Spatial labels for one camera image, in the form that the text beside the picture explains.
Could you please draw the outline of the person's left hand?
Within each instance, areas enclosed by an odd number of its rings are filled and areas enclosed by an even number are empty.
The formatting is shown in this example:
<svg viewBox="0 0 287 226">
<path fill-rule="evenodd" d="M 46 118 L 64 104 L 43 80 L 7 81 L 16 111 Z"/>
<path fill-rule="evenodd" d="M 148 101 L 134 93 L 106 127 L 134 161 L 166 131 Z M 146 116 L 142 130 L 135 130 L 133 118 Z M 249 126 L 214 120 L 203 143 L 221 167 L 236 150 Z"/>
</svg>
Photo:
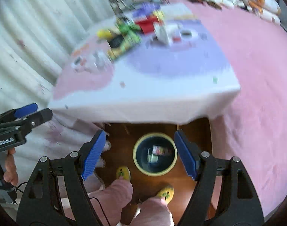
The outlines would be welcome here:
<svg viewBox="0 0 287 226">
<path fill-rule="evenodd" d="M 8 150 L 8 154 L 5 160 L 5 172 L 3 175 L 4 180 L 7 183 L 11 183 L 13 186 L 16 186 L 18 184 L 17 167 L 14 160 L 15 153 L 15 148 L 11 148 Z"/>
</svg>

